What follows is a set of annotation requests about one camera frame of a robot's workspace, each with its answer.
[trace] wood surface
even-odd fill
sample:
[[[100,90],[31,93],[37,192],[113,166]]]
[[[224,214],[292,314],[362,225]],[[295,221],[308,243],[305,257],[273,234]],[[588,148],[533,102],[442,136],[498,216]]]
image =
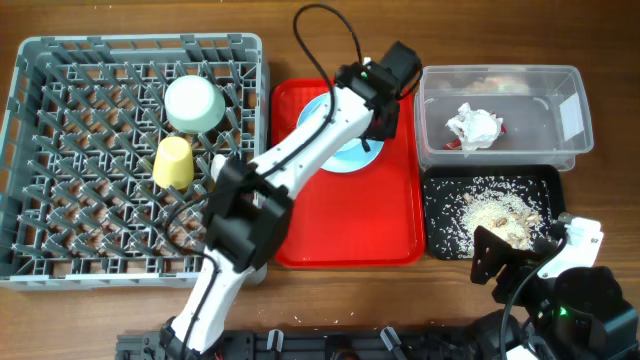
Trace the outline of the wood surface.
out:
[[[576,66],[589,99],[595,148],[562,174],[567,206],[602,222],[598,264],[613,269],[626,299],[640,307],[640,2],[329,3],[351,21],[365,55],[374,59],[401,40],[425,65]],[[30,36],[253,32],[263,40],[272,85],[317,77],[291,31],[302,4],[5,1],[0,4],[0,102],[8,96],[18,45]],[[301,32],[328,71],[355,59],[348,33],[330,15],[305,14]],[[240,292],[226,327],[314,331],[465,324],[499,308],[492,286],[469,282],[470,266],[428,257],[405,268],[339,271],[290,271],[272,263],[263,285]],[[117,335],[158,329],[179,313],[188,294],[164,288],[0,289],[0,359],[113,359]]]

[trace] black baking tray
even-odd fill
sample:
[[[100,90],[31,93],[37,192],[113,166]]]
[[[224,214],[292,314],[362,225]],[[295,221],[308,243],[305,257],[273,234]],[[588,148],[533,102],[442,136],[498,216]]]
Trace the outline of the black baking tray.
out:
[[[551,165],[518,165],[518,166],[463,166],[463,167],[432,167],[425,171],[422,177],[422,199],[425,211],[425,229],[429,253],[441,260],[470,259],[458,247],[458,239],[452,236],[447,239],[441,229],[453,224],[450,216],[444,216],[446,210],[463,203],[452,200],[457,195],[462,196],[465,187],[473,183],[474,177],[495,177],[494,180],[510,181],[518,185],[525,185],[526,190],[515,193],[527,200],[538,200],[542,204],[544,226],[548,231],[552,220],[566,211],[564,193],[558,170]],[[533,239],[533,251],[541,252],[548,249],[545,237]]]

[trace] transparent container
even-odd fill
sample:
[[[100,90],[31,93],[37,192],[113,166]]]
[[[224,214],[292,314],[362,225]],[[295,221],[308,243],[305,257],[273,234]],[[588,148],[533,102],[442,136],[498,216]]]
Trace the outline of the transparent container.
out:
[[[444,150],[456,135],[445,126],[468,102],[495,112],[506,134],[489,149]],[[415,101],[420,166],[550,164],[573,168],[593,149],[589,105],[573,66],[427,66]]]

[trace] dish rack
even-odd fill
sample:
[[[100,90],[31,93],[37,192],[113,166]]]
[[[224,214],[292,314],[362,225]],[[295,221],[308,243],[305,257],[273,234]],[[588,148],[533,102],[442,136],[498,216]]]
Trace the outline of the dish rack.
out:
[[[177,132],[163,106],[185,75],[219,86],[225,118]],[[253,34],[37,37],[19,48],[0,135],[0,286],[19,290],[193,286],[203,204],[164,238],[159,225],[210,190],[215,154],[243,161],[266,147],[269,67]],[[158,143],[188,139],[186,191],[151,177]]]

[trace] blue plate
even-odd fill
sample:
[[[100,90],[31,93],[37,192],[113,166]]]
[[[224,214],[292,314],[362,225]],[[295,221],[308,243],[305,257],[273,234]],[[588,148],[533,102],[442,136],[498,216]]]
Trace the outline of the blue plate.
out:
[[[322,94],[315,99],[311,100],[298,117],[297,126],[302,125],[309,116],[316,110],[316,108],[329,101],[329,94]],[[373,160],[382,151],[382,141],[367,140],[371,150],[369,152],[364,151],[362,148],[362,141],[358,138],[350,140],[344,144],[333,156],[331,156],[324,164],[322,169],[333,173],[350,173],[364,168],[371,164]]]

